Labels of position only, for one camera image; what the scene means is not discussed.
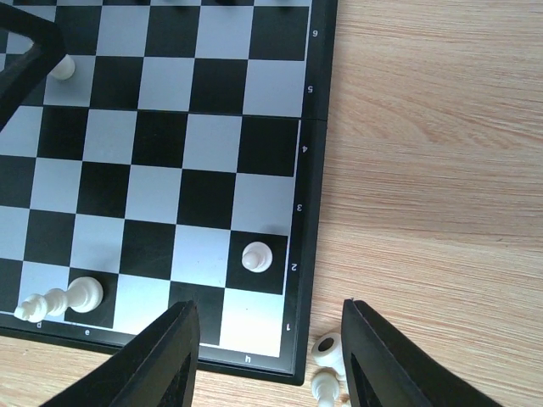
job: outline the black frame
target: black frame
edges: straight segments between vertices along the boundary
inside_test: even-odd
[[[308,28],[309,43],[305,73],[306,88],[303,117],[299,120],[298,166],[288,256],[288,277],[285,287],[285,297],[295,298],[296,301],[285,301],[281,355],[279,358],[255,354],[247,355],[253,360],[266,362],[267,366],[270,367],[265,369],[259,367],[258,364],[248,365],[244,363],[245,354],[203,346],[199,351],[199,369],[201,370],[296,386],[301,386],[304,383],[337,7],[337,0],[330,2],[314,0],[311,6],[311,24]],[[57,50],[55,64],[51,62],[51,59],[48,60],[51,69],[65,55],[64,44],[59,43],[62,44],[62,52]],[[284,329],[287,324],[286,321],[289,321],[287,330]],[[51,324],[54,324],[54,329],[51,330],[54,334],[44,333],[48,331],[46,328]],[[100,331],[99,328],[93,329],[95,332]],[[115,344],[119,338],[123,338],[127,343],[134,338],[131,335],[103,330],[98,333],[101,335],[101,343],[96,343],[88,341],[83,334],[84,331],[85,327],[82,326],[48,321],[43,321],[39,326],[29,325],[28,322],[16,320],[12,315],[0,314],[0,335],[4,336],[72,348],[83,348],[107,354],[115,354],[121,349],[121,346]],[[235,354],[240,358],[239,363],[228,364],[213,360],[213,355],[218,356],[221,354],[228,354],[229,359],[233,359],[232,355]],[[272,370],[271,366],[273,365],[277,365],[276,370]]]
[[[30,38],[31,49],[0,72],[0,131],[26,96],[66,55],[64,37],[53,22],[0,3],[0,28]]]

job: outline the wood grain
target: wood grain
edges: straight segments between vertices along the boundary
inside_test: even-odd
[[[543,2],[340,0],[310,346],[364,299],[496,400],[541,404],[542,112]],[[0,404],[105,359],[2,337]],[[199,372],[193,405],[313,406],[314,372]]]

